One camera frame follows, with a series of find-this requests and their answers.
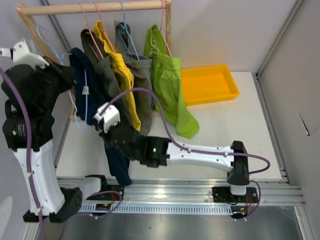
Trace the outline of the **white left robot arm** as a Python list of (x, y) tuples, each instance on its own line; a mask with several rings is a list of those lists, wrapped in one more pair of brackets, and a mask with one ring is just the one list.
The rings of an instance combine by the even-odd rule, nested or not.
[(109, 188), (105, 176), (87, 175), (72, 188), (58, 184), (53, 161), (52, 115), (57, 98), (74, 85), (74, 69), (50, 58), (46, 65), (17, 64), (2, 72), (1, 89), (7, 95), (2, 131), (9, 149), (18, 160), (30, 197), (23, 215), (26, 223), (49, 218), (63, 223), (92, 196), (103, 200)]

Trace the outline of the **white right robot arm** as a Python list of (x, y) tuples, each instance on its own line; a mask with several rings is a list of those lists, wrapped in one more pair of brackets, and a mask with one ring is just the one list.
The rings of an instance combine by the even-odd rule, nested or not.
[(98, 124), (98, 135), (108, 147), (120, 150), (129, 160), (150, 168), (188, 165), (227, 173), (228, 196), (234, 202), (246, 197), (249, 179), (247, 150), (241, 141), (225, 147), (177, 142), (167, 137), (145, 136), (132, 126)]

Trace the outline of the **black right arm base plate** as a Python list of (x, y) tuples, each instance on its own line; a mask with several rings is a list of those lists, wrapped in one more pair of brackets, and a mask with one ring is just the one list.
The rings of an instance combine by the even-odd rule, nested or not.
[(256, 204), (258, 202), (258, 193), (255, 187), (246, 187), (245, 195), (233, 195), (230, 187), (227, 186), (215, 186), (211, 190), (214, 203), (235, 206), (236, 204)]

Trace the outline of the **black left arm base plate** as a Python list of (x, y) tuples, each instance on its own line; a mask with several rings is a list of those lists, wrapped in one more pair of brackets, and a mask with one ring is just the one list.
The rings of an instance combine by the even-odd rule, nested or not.
[(114, 193), (114, 192), (102, 193), (102, 192), (106, 192), (106, 191), (118, 192), (123, 197), (124, 196), (124, 192), (125, 192), (125, 187), (124, 186), (120, 186), (120, 185), (116, 185), (116, 184), (111, 184), (111, 185), (108, 185), (107, 187), (104, 187), (101, 191), (99, 191), (98, 195), (90, 196), (86, 200), (115, 202), (115, 201), (118, 201), (120, 199), (119, 195)]

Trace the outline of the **dark olive grey shorts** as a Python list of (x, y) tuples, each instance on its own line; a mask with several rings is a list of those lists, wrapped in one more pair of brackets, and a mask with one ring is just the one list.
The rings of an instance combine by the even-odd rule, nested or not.
[(99, 55), (88, 29), (83, 29), (80, 33), (81, 44), (84, 54), (91, 61), (100, 89), (103, 92), (105, 100), (108, 102), (121, 93), (119, 82), (111, 67), (111, 58), (104, 51), (104, 45), (93, 33), (95, 41), (103, 54), (103, 59)]

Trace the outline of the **pink hanger of olive shorts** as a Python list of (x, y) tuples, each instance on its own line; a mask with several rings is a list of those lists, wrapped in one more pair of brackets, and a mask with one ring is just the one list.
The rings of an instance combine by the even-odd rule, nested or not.
[(83, 12), (83, 14), (84, 14), (84, 17), (85, 17), (85, 21), (86, 21), (88, 33), (89, 33), (89, 35), (90, 35), (90, 37), (91, 37), (91, 39), (92, 39), (92, 41), (93, 41), (93, 43), (94, 43), (94, 45), (95, 45), (96, 50), (98, 51), (98, 53), (99, 53), (99, 55), (100, 55), (100, 58), (101, 58), (101, 59), (104, 59), (104, 56), (103, 56), (103, 54), (102, 54), (102, 52), (101, 52), (101, 50), (100, 50), (100, 48), (99, 48), (99, 46), (98, 46), (98, 44), (97, 44), (94, 36), (93, 36), (93, 32), (91, 31), (91, 27), (90, 27), (90, 25), (89, 25), (89, 21), (88, 21), (88, 18), (87, 18), (87, 14), (86, 14), (86, 12), (85, 12), (85, 9), (84, 9), (84, 7), (83, 7), (83, 5), (82, 5), (81, 3), (79, 3), (79, 5), (80, 5), (80, 7), (81, 7), (81, 9), (82, 9), (82, 12)]

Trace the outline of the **navy blue shorts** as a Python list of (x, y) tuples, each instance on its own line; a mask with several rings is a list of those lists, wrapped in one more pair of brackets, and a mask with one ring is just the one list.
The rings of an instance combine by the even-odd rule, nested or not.
[[(94, 115), (97, 109), (106, 102), (103, 91), (99, 87), (95, 69), (89, 58), (77, 47), (70, 51), (70, 66), (74, 68), (74, 86), (76, 116), (87, 125), (98, 130), (98, 122)], [(115, 177), (118, 184), (125, 187), (132, 183), (129, 176), (130, 160), (121, 153), (105, 156), (108, 161), (111, 176)]]

